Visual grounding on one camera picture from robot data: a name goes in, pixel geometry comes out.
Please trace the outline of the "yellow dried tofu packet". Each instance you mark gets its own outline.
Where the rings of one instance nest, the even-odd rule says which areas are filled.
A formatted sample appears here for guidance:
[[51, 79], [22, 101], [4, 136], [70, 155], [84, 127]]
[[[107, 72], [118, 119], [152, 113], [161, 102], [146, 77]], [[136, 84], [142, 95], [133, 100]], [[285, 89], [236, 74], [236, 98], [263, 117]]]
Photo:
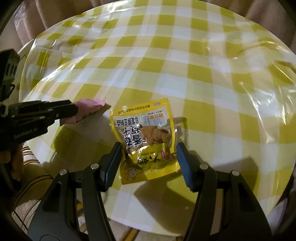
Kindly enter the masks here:
[[176, 131], [166, 98], [109, 112], [110, 127], [123, 145], [121, 183], [133, 184], [178, 172]]

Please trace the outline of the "white cabinet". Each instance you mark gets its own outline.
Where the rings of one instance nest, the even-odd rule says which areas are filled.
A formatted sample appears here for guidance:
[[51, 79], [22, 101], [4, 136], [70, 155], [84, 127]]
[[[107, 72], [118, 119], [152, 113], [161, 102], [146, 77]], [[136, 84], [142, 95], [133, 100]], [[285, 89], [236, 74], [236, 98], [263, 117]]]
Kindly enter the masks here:
[[18, 52], [18, 55], [20, 56], [20, 62], [18, 63], [18, 67], [16, 70], [16, 76], [13, 84], [15, 85], [15, 89], [13, 90], [12, 94], [10, 95], [10, 103], [14, 104], [19, 101], [19, 93], [20, 93], [20, 83], [21, 83], [21, 77], [23, 68], [25, 65], [25, 61], [29, 55], [30, 49], [33, 45], [34, 39], [27, 42], [22, 49]]

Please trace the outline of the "pink candy packet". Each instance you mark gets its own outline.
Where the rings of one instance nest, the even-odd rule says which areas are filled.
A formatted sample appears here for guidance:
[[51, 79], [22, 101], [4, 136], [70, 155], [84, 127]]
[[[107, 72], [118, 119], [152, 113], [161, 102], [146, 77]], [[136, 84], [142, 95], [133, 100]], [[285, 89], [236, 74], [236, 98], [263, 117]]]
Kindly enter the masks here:
[[81, 120], [88, 117], [90, 114], [95, 113], [101, 109], [105, 110], [110, 108], [110, 105], [105, 101], [100, 99], [79, 99], [78, 101], [73, 103], [78, 107], [78, 112], [72, 116], [67, 118], [60, 119], [60, 126], [62, 125], [70, 125], [74, 123], [78, 123]]

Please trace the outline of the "brown sofa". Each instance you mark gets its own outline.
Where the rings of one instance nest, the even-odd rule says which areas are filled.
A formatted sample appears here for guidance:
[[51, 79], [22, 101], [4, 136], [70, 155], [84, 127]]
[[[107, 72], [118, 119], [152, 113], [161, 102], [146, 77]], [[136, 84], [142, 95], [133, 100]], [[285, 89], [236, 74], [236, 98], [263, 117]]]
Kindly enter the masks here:
[[[19, 51], [41, 32], [107, 1], [22, 1], [2, 35], [1, 49]], [[295, 1], [211, 1], [266, 28], [295, 51]]]

